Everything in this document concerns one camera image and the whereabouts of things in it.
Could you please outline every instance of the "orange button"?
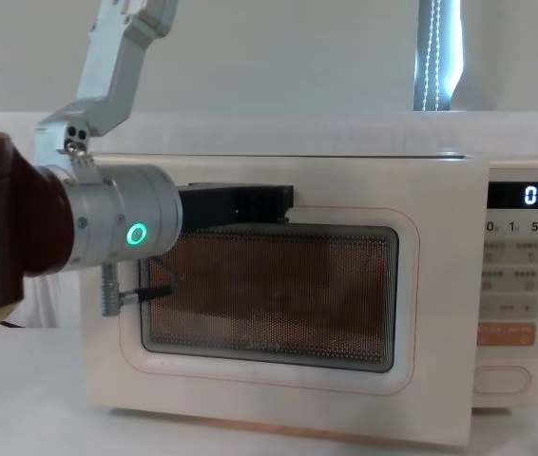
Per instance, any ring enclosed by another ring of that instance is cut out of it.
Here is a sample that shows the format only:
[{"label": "orange button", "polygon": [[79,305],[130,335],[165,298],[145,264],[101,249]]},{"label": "orange button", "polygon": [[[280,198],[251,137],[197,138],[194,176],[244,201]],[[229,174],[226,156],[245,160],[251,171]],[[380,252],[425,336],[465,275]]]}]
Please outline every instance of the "orange button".
[{"label": "orange button", "polygon": [[478,347],[531,347],[535,344],[534,323],[480,323]]}]

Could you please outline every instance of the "white wall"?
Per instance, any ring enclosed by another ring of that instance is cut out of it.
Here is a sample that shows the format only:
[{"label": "white wall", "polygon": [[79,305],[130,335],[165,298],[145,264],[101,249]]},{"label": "white wall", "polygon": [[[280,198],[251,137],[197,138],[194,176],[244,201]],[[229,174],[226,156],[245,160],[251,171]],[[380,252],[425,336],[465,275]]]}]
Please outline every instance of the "white wall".
[{"label": "white wall", "polygon": [[538,111],[538,0],[462,0],[465,70],[452,108]]},{"label": "white wall", "polygon": [[[74,96],[98,0],[0,0],[0,111]],[[415,0],[181,0],[135,109],[183,115],[410,110]]]}]

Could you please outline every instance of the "microwave window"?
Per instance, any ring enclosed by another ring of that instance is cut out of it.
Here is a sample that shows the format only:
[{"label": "microwave window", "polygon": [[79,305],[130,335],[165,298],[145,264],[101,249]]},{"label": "microwave window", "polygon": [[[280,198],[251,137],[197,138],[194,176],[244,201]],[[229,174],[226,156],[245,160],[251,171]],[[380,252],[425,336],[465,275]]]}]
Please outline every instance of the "microwave window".
[{"label": "microwave window", "polygon": [[183,235],[140,262],[150,352],[386,372],[398,236],[385,227],[249,224]]}]

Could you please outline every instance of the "metal cylinder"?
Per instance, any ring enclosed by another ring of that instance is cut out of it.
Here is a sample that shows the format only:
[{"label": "metal cylinder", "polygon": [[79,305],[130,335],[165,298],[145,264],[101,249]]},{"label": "metal cylinder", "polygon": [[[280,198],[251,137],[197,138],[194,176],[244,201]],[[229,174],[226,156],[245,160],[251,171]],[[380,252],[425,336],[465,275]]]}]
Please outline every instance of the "metal cylinder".
[{"label": "metal cylinder", "polygon": [[183,207],[178,189],[151,165],[99,166],[102,181],[79,184],[61,170],[74,224],[65,270],[153,257],[178,238]]}]

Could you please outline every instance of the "black bracket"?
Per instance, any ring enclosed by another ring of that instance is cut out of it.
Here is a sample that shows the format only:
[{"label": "black bracket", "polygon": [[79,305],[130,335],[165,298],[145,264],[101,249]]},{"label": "black bracket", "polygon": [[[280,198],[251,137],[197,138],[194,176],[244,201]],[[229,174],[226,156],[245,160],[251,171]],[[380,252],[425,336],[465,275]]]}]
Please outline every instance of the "black bracket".
[{"label": "black bracket", "polygon": [[233,223],[283,223],[294,205],[292,185],[193,183],[179,187],[182,233]]}]

